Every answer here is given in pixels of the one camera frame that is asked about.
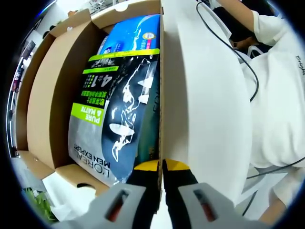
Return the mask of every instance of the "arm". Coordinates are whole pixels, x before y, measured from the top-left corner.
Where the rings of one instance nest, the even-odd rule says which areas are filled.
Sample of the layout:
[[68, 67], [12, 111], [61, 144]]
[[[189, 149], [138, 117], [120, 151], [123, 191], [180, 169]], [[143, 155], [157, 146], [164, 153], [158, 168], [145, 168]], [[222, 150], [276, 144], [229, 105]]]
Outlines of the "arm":
[[267, 208], [267, 210], [263, 213], [259, 220], [265, 224], [274, 225], [283, 215], [285, 210], [285, 204], [277, 198]]
[[254, 17], [252, 11], [239, 0], [217, 0], [226, 11], [248, 30], [254, 32]]

